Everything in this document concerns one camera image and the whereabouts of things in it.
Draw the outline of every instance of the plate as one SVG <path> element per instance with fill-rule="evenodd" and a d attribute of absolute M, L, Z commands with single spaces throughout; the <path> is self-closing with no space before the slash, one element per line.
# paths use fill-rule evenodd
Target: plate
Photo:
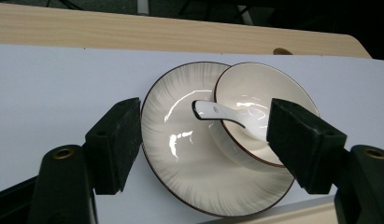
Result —
<path fill-rule="evenodd" d="M 222 63 L 187 63 L 167 72 L 149 90 L 142 106 L 143 149 L 149 165 L 177 198 L 217 217 L 241 217 L 274 206 L 293 177 L 285 168 L 257 172 L 229 160 L 198 120 L 192 101 L 209 100 Z"/>

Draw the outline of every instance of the spoon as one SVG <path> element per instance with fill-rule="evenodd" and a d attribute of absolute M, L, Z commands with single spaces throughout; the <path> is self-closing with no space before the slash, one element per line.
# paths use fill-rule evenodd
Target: spoon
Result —
<path fill-rule="evenodd" d="M 193 101 L 192 111 L 198 119 L 225 119 L 241 126 L 248 136 L 266 141 L 268 116 L 258 108 L 234 110 L 228 106 L 209 102 Z"/>

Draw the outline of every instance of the white table surface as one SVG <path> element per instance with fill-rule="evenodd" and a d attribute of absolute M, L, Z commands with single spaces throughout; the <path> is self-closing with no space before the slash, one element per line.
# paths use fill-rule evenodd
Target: white table surface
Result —
<path fill-rule="evenodd" d="M 0 45 L 0 190 L 37 175 L 49 150 L 82 145 L 84 134 L 118 101 L 132 97 L 143 101 L 165 72 L 201 61 L 272 65 L 297 81 L 320 116 L 348 135 L 346 149 L 358 144 L 384 149 L 384 61 Z M 96 200 L 101 223 L 219 219 L 193 210 L 169 193 L 149 168 L 142 149 L 124 192 Z M 263 215 L 291 205 L 324 202 L 327 196 L 308 195 L 295 183 Z"/>

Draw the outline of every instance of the metal ring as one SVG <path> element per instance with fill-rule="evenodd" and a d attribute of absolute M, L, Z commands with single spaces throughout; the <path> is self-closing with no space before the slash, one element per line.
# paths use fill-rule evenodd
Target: metal ring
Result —
<path fill-rule="evenodd" d="M 378 159 L 378 160 L 384 160 L 384 153 L 374 149 L 374 148 L 367 148 L 365 151 L 366 155 Z"/>
<path fill-rule="evenodd" d="M 71 157 L 75 153 L 73 148 L 61 148 L 52 155 L 55 160 L 63 160 Z"/>

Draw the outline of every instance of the white ceramic bowl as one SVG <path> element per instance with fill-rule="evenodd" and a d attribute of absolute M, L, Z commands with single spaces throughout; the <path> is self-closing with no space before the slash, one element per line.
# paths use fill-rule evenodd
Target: white ceramic bowl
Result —
<path fill-rule="evenodd" d="M 177 198 L 213 216 L 240 217 L 274 206 L 293 177 L 285 168 L 256 172 L 235 164 L 215 145 L 212 121 L 194 116 L 192 102 L 209 100 L 228 67 L 188 63 L 157 80 L 142 107 L 142 138 L 152 171 Z"/>
<path fill-rule="evenodd" d="M 302 87 L 283 72 L 262 63 L 240 63 L 227 69 L 218 80 L 213 98 L 232 109 L 260 109 L 265 114 L 263 129 L 267 129 L 273 98 L 295 102 L 319 114 Z M 216 120 L 210 131 L 221 151 L 239 165 L 256 171 L 266 169 L 262 164 L 283 167 L 265 141 L 251 138 L 231 121 Z"/>

